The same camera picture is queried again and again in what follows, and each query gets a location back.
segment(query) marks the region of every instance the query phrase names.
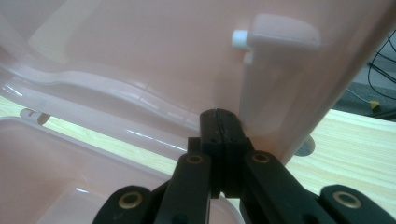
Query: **brass insert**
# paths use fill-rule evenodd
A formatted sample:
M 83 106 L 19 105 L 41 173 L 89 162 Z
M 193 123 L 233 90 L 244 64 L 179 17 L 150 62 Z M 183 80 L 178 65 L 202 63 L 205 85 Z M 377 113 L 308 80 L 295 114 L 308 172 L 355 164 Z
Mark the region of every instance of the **brass insert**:
M 143 202 L 143 195 L 137 191 L 125 193 L 119 199 L 119 206 L 123 209 L 131 209 L 137 207 Z
M 254 154 L 252 159 L 259 163 L 267 163 L 268 161 L 270 161 L 270 158 L 267 155 L 259 154 L 259 153 Z
M 332 196 L 338 203 L 342 204 L 345 207 L 348 208 L 361 207 L 361 201 L 353 194 L 344 191 L 336 191 L 335 193 L 332 194 Z
M 187 162 L 191 164 L 200 164 L 204 162 L 204 158 L 198 155 L 190 155 L 189 157 L 187 157 Z

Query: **black mechanical arm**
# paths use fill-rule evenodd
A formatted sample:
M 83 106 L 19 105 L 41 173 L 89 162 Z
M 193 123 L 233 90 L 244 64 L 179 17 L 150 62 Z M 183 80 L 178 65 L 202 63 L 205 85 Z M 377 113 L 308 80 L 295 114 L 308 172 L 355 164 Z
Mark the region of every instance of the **black mechanical arm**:
M 239 198 L 246 223 L 396 223 L 360 192 L 329 186 L 319 196 L 307 191 L 268 152 L 256 151 L 235 114 L 213 109 L 201 114 L 201 137 L 189 138 L 172 178 L 153 191 L 119 189 L 93 224 L 204 224 L 210 199 L 223 192 Z

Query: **black wire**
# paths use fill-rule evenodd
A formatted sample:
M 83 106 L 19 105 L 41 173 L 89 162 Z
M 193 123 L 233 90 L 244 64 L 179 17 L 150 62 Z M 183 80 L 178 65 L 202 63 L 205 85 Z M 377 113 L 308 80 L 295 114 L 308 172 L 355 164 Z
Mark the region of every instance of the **black wire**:
M 390 57 L 385 56 L 385 55 L 383 55 L 383 54 L 380 53 L 380 52 L 378 52 L 378 55 L 381 56 L 381 57 L 383 57 L 384 59 L 387 59 L 387 60 L 389 60 L 389 61 L 391 61 L 391 62 L 393 62 L 393 63 L 396 63 L 396 60 L 393 60 L 393 59 L 391 59 Z
M 392 100 L 396 100 L 396 98 L 391 97 L 391 96 L 388 96 L 388 95 L 386 95 L 386 94 L 384 94 L 384 93 L 381 93 L 381 92 L 379 92 L 376 88 L 374 88 L 374 86 L 372 85 L 371 80 L 370 80 L 370 74 L 371 74 L 371 69 L 373 68 L 374 61 L 375 61 L 376 57 L 379 55 L 379 52 L 381 52 L 381 50 L 388 44 L 388 42 L 389 42 L 390 45 L 392 46 L 393 50 L 396 51 L 396 49 L 393 47 L 393 44 L 392 44 L 391 41 L 390 41 L 390 39 L 393 37 L 393 35 L 395 34 L 395 32 L 396 32 L 396 30 L 393 31 L 393 33 L 392 33 L 390 36 L 388 36 L 388 40 L 381 46 L 381 48 L 379 49 L 379 51 L 376 53 L 376 55 L 374 56 L 374 58 L 372 59 L 372 61 L 371 61 L 370 64 L 369 64 L 369 72 L 367 73 L 367 81 L 369 82 L 369 85 L 370 85 L 370 87 L 373 89 L 373 91 L 375 91 L 376 93 L 378 93 L 378 94 L 380 94 L 380 95 L 382 95 L 382 96 L 384 96 L 384 97 L 387 97 L 387 98 L 389 98 L 389 99 L 392 99 Z
M 392 34 L 390 37 L 388 36 L 388 42 L 390 43 L 390 46 L 393 48 L 393 50 L 396 52 L 396 48 L 393 46 L 393 43 L 392 43 L 392 40 L 391 40 L 393 34 Z
M 384 76 L 385 78 L 389 79 L 391 82 L 396 84 L 396 78 L 391 76 L 390 74 L 388 74 L 387 72 L 385 72 L 384 70 L 382 70 L 381 68 L 377 67 L 376 65 L 372 64 L 372 63 L 367 63 L 369 66 L 372 66 L 372 68 L 374 68 L 374 70 L 379 73 L 380 75 Z

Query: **wooden table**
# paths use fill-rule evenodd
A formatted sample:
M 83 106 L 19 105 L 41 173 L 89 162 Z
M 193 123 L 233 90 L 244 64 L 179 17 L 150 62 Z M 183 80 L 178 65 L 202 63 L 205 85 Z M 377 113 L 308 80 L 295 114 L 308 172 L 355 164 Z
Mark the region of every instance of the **wooden table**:
M 0 97 L 0 117 L 23 109 Z M 51 118 L 45 127 L 171 175 L 176 162 L 145 149 Z M 316 150 L 287 165 L 301 184 L 319 194 L 324 186 L 357 189 L 396 217 L 396 123 L 331 110 L 312 132 Z

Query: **translucent plastic lid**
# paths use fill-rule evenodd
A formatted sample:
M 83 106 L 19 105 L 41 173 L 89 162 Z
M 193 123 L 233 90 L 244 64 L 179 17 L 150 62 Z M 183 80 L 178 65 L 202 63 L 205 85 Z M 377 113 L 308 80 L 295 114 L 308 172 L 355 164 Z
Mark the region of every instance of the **translucent plastic lid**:
M 0 223 L 92 223 L 126 186 L 158 188 L 169 176 L 23 119 L 0 119 Z M 224 198 L 210 223 L 244 223 Z
M 0 0 L 0 94 L 174 159 L 219 107 L 286 162 L 391 28 L 395 4 Z M 245 48 L 233 48 L 235 30 Z

